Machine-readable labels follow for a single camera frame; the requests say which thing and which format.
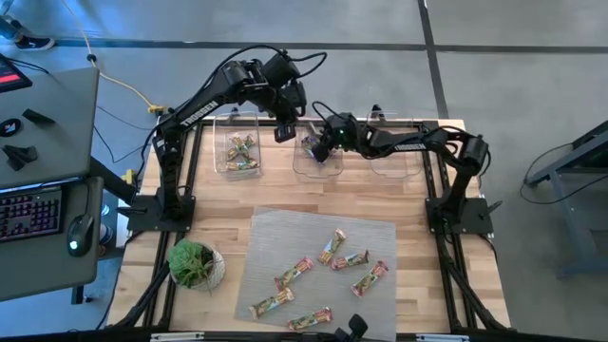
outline white pot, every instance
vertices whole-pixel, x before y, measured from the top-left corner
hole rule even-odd
[[[221,282],[221,280],[224,278],[224,274],[226,273],[226,265],[225,265],[223,256],[221,256],[221,254],[218,251],[211,249],[211,247],[209,247],[203,243],[200,243],[200,245],[203,246],[204,248],[207,248],[207,249],[210,249],[213,251],[214,265],[211,268],[211,272],[210,272],[209,276],[207,277],[207,279],[203,280],[199,284],[193,285],[190,289],[199,290],[199,291],[209,291],[209,290],[217,287],[219,285],[219,283]],[[178,282],[176,281],[175,277],[173,276],[173,272],[171,272],[170,274],[171,274],[171,278],[173,278],[173,281],[177,284]]]

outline gray floor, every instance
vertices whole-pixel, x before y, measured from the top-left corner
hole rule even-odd
[[[416,0],[89,1],[68,3],[91,37],[109,39],[423,44]],[[602,0],[427,0],[435,43],[495,46],[600,46],[608,44],[608,5]],[[78,38],[68,12],[55,0],[16,0],[9,14],[30,30]],[[8,56],[49,70],[86,67],[86,50],[57,47]],[[136,86],[155,103],[176,105],[196,90],[229,49],[95,48],[104,70]],[[308,50],[293,50],[304,55]],[[423,51],[330,50],[327,64],[305,79],[310,99],[365,115],[372,104],[406,117],[437,118],[427,53]],[[258,51],[247,56],[262,60]],[[580,275],[557,280],[572,260],[564,220],[556,206],[519,198],[529,163],[546,149],[574,140],[606,120],[606,54],[439,53],[450,118],[483,133],[493,154],[483,191],[504,200],[493,214],[495,243],[513,327],[528,333],[608,339],[608,277]],[[150,127],[154,119],[128,90],[101,81],[99,105],[125,120]],[[96,124],[118,158],[145,137],[98,112]],[[93,154],[116,173],[136,167],[133,156],[112,164],[95,138]],[[598,185],[605,188],[605,183]],[[539,197],[550,193],[539,189]],[[117,271],[116,260],[100,265],[86,287],[99,301],[69,305],[69,291],[0,303],[0,335],[92,329],[103,315]],[[36,325],[20,317],[34,315]]]

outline gray mat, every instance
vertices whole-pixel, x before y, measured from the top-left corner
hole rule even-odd
[[[336,255],[345,257],[368,249],[369,264],[334,271],[317,260],[336,228],[347,236]],[[332,309],[333,321],[305,331],[334,333],[338,327],[350,331],[349,319],[360,314],[370,327],[367,338],[395,340],[395,225],[383,221],[256,208],[235,318],[254,321],[249,306],[275,295],[274,277],[304,256],[314,262],[314,267],[291,284],[295,300],[267,312],[256,322],[286,327],[288,320],[327,306]],[[351,285],[380,259],[387,262],[389,272],[363,297],[357,297]]]

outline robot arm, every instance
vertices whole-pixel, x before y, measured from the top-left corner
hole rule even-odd
[[[297,117],[304,115],[306,106],[299,77],[300,72],[286,52],[277,53],[266,64],[259,60],[230,61],[217,69],[208,85],[157,125],[152,145],[161,167],[161,187],[156,194],[161,219],[178,219],[182,215],[178,182],[184,134],[222,105],[249,101],[276,118],[275,140],[288,141],[295,137]]]
[[[335,148],[354,151],[366,159],[385,158],[397,152],[431,151],[456,169],[456,179],[440,199],[436,210],[450,223],[459,223],[464,210],[466,188],[482,170],[488,153],[482,136],[456,127],[437,127],[428,132],[393,134],[359,123],[351,113],[334,114],[325,120],[319,143],[313,147],[318,162],[326,160]],[[447,146],[462,143],[458,156]]]

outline wooden table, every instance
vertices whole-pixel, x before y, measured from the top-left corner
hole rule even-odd
[[[461,120],[440,120],[439,124],[464,128]],[[183,182],[192,141],[188,139]],[[276,326],[234,319],[249,243],[251,216],[256,206],[266,206],[394,222],[397,230],[397,331],[448,332],[437,248],[434,237],[428,233],[424,205],[428,194],[424,172],[410,176],[407,181],[384,182],[373,173],[369,161],[354,153],[346,153],[344,171],[337,181],[303,182],[293,170],[294,141],[277,144],[273,129],[261,127],[260,142],[263,176],[252,180],[227,181],[214,171],[213,134],[211,127],[204,128],[193,189],[197,209],[193,229],[187,238],[215,245],[226,260],[226,275],[211,295],[178,289],[171,330],[280,330]],[[411,158],[408,162],[417,162],[415,154],[404,155]],[[431,159],[436,164],[432,153]],[[151,155],[149,160],[142,187],[146,195],[153,194],[159,186],[156,156]],[[453,179],[455,171],[450,167],[448,169]],[[470,184],[467,193],[470,197],[478,195],[475,181]],[[108,324],[123,318],[148,286],[159,237],[160,233],[143,233],[126,247]],[[492,250],[486,241],[477,236],[462,236],[462,241],[471,286],[494,316],[508,326],[501,280]],[[459,318],[465,324],[462,296],[453,281],[452,284]],[[159,291],[155,324],[162,314],[165,289],[166,281]]]

